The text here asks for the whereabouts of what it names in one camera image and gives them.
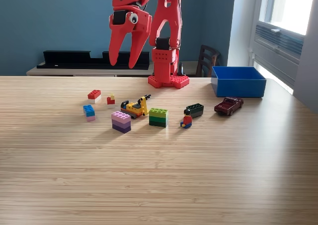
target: wall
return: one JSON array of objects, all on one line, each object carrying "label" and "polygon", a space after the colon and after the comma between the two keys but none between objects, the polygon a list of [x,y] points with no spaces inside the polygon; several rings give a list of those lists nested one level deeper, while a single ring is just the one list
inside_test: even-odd
[{"label": "wall", "polygon": [[202,43],[220,51],[220,65],[226,66],[231,37],[234,0],[205,0]]},{"label": "wall", "polygon": [[248,66],[256,0],[235,0],[228,66]]},{"label": "wall", "polygon": [[313,0],[311,16],[295,82],[294,96],[318,113],[318,0]]},{"label": "wall", "polygon": [[[25,75],[43,61],[45,50],[108,50],[108,17],[112,0],[0,0],[0,75]],[[147,11],[154,15],[157,0]],[[202,39],[204,1],[182,0],[183,31],[180,59],[196,61]],[[169,35],[166,25],[162,36]],[[129,51],[127,35],[122,50]],[[145,51],[151,47],[146,43]]]}]

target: white lego brick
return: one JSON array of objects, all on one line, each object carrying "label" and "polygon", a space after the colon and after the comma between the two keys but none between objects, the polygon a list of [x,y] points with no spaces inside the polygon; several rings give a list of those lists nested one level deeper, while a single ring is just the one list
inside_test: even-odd
[{"label": "white lego brick", "polygon": [[116,104],[108,104],[107,109],[114,109],[116,107]]},{"label": "white lego brick", "polygon": [[99,100],[101,100],[101,95],[98,96],[96,99],[88,99],[89,103],[95,104],[97,103]]}]

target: window blind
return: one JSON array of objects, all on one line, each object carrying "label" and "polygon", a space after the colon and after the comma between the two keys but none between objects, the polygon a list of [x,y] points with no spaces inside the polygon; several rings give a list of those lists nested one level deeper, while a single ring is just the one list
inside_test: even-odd
[{"label": "window blind", "polygon": [[267,41],[279,50],[293,54],[297,58],[300,58],[302,54],[304,39],[293,36],[275,26],[267,27],[261,23],[257,24],[255,38],[257,37]]}]

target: purple lego brick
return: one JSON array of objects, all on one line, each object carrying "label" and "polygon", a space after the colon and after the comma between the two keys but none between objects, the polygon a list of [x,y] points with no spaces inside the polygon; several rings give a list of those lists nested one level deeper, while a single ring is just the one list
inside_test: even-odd
[{"label": "purple lego brick", "polygon": [[127,133],[129,131],[131,131],[131,127],[127,127],[125,129],[122,129],[121,127],[118,127],[116,125],[113,124],[113,129],[119,131],[119,132],[122,132],[122,133]]},{"label": "purple lego brick", "polygon": [[112,113],[111,119],[115,120],[117,122],[121,122],[123,124],[131,121],[131,117],[128,114],[125,114],[125,113],[120,112],[120,111]]},{"label": "purple lego brick", "polygon": [[96,117],[95,116],[86,117],[86,119],[87,119],[88,122],[92,122],[92,121],[95,121]]},{"label": "purple lego brick", "polygon": [[127,123],[123,124],[123,123],[118,122],[116,120],[111,120],[111,123],[113,125],[116,125],[117,127],[121,127],[122,129],[125,129],[127,127],[131,127],[131,122],[127,122]]}]

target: lego forklift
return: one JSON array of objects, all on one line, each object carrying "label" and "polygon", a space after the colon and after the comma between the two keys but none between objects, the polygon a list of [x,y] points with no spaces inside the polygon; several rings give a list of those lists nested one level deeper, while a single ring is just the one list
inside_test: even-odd
[{"label": "lego forklift", "polygon": [[149,114],[149,110],[147,109],[146,101],[151,97],[151,95],[145,95],[141,97],[138,102],[131,102],[129,100],[122,102],[120,105],[120,109],[123,113],[131,116],[132,119],[136,119],[140,116],[146,116]]}]

